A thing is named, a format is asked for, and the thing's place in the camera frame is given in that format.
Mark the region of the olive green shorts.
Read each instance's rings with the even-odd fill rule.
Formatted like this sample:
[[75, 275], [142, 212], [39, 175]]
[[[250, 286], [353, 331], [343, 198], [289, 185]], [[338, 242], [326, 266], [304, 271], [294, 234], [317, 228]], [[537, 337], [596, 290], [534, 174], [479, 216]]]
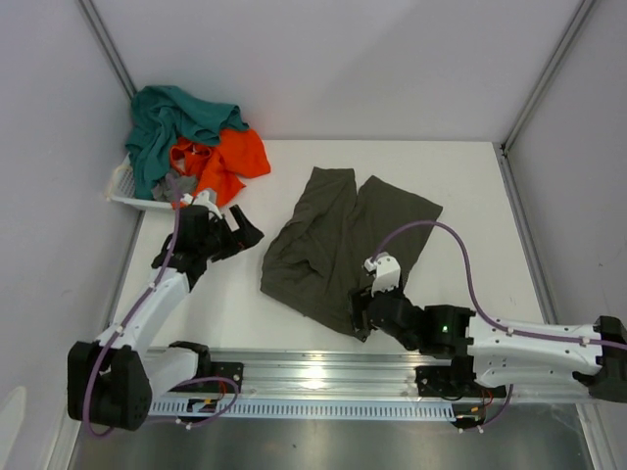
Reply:
[[316, 167], [264, 255], [261, 290], [351, 336], [350, 295], [368, 283], [364, 261], [401, 226], [436, 220], [442, 212], [440, 205], [376, 176], [357, 185], [350, 168]]

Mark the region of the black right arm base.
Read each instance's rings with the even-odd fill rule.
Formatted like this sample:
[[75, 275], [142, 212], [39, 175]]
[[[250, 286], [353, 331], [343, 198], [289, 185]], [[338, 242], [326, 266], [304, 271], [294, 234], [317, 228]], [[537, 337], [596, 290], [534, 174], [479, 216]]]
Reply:
[[482, 386], [471, 369], [451, 365], [421, 365], [414, 369], [418, 394], [422, 398], [439, 398], [457, 401], [506, 397], [506, 387]]

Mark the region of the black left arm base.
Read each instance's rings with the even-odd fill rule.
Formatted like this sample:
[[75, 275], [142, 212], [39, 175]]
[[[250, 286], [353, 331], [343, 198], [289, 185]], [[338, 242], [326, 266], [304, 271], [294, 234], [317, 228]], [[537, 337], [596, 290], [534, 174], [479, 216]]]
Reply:
[[212, 381], [178, 385], [171, 389], [176, 393], [229, 394], [240, 391], [244, 379], [245, 366], [242, 362], [213, 362], [209, 372], [199, 373], [197, 378], [214, 377]]

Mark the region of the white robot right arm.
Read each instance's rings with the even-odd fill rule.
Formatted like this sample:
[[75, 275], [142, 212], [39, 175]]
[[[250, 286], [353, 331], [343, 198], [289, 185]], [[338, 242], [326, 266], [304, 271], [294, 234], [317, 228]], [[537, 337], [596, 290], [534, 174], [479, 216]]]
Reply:
[[350, 295], [355, 333], [379, 330], [406, 350], [437, 359], [415, 369], [424, 398], [503, 398], [512, 385], [584, 388], [590, 397], [626, 401], [626, 329], [600, 317], [592, 325], [488, 323], [470, 308], [413, 305], [402, 289]]

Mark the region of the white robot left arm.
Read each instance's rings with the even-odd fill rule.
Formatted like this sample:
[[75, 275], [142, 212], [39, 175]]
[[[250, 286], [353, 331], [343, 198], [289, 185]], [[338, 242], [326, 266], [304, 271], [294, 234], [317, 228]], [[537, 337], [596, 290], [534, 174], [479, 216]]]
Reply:
[[67, 411], [100, 438], [116, 429], [138, 430], [151, 405], [176, 389], [205, 390], [211, 383], [239, 397], [241, 382], [217, 375], [210, 349], [178, 341], [159, 357], [146, 353], [156, 334], [192, 292], [209, 264], [258, 245], [264, 237], [238, 206], [231, 227], [212, 204], [189, 205], [174, 213], [174, 227], [153, 259], [143, 291], [122, 320], [91, 342], [76, 342], [67, 359]]

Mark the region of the orange shorts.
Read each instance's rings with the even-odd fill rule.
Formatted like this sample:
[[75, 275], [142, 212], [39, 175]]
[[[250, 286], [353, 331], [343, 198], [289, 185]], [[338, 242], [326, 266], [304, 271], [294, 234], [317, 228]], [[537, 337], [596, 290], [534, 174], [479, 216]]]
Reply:
[[252, 179], [271, 172], [264, 143], [253, 129], [225, 129], [215, 146], [179, 137], [170, 147], [169, 163], [179, 175], [196, 179], [196, 187], [183, 193], [196, 197], [213, 190], [218, 207], [228, 204], [246, 187], [241, 177]]

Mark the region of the grey shorts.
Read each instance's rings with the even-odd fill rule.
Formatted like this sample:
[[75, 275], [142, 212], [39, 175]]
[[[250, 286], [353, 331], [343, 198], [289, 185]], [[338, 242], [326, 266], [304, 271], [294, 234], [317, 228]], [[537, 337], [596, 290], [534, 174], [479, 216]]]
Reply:
[[174, 203], [184, 194], [192, 194], [198, 185], [196, 176], [181, 175], [171, 170], [167, 175], [158, 180], [152, 188], [153, 200], [156, 202]]

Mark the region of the teal shorts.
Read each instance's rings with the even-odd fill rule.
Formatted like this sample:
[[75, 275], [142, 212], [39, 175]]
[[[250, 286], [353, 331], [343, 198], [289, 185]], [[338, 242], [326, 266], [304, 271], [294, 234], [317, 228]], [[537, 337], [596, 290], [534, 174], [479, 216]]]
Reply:
[[169, 149], [179, 137], [214, 146], [225, 129], [249, 128], [237, 105], [196, 98], [174, 85], [149, 85], [131, 100], [132, 129], [126, 140], [134, 196], [151, 201], [169, 172]]

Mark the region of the white plastic laundry basket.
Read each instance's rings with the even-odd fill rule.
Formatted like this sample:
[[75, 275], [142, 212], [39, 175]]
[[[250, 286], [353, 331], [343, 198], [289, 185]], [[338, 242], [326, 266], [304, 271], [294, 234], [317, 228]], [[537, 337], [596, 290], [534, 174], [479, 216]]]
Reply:
[[113, 170], [104, 196], [108, 202], [131, 206], [139, 211], [171, 212], [169, 203], [137, 199], [129, 155]]

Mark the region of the aluminium mounting rail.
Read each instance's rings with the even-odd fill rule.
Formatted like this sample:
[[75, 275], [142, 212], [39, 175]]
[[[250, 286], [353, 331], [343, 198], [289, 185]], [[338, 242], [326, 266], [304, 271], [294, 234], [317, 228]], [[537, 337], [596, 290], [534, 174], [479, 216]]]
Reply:
[[210, 349], [214, 362], [244, 364], [247, 398], [401, 400], [418, 397], [415, 368], [444, 366], [413, 352], [357, 353]]

